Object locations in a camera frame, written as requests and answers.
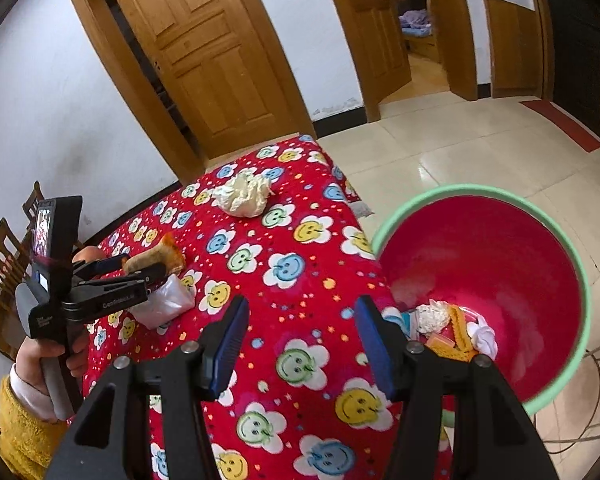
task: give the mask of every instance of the white sleeve cuff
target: white sleeve cuff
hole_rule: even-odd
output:
[[[11,367],[9,380],[13,395],[20,401],[25,410],[45,422],[58,421],[51,397],[37,391],[33,386],[18,377],[15,364]]]

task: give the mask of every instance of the screw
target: screw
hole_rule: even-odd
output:
[[[117,357],[115,361],[113,361],[113,365],[118,369],[122,370],[122,368],[126,368],[131,364],[131,359],[126,355],[121,355]]]
[[[419,341],[409,341],[407,343],[407,352],[410,354],[422,354],[424,352],[424,345]]]
[[[180,350],[185,354],[193,354],[198,348],[200,348],[200,345],[197,341],[187,341],[180,347]]]
[[[485,354],[478,354],[474,357],[474,361],[480,368],[489,368],[493,362],[490,357]]]

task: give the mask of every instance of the purple blanket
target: purple blanket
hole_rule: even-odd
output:
[[[430,25],[427,11],[407,10],[402,16],[399,16],[400,26],[402,28],[427,28]]]

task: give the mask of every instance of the black door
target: black door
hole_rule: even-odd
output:
[[[600,137],[600,14],[584,0],[549,0],[554,102]]]

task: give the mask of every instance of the red mat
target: red mat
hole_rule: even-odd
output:
[[[571,137],[578,145],[586,152],[592,152],[600,148],[600,141],[592,136],[587,130],[580,126],[576,121],[568,115],[562,113],[558,108],[552,105],[551,101],[545,99],[533,101],[520,101],[521,105],[531,108],[538,112],[543,117],[549,119],[553,124],[558,126],[568,136]]]

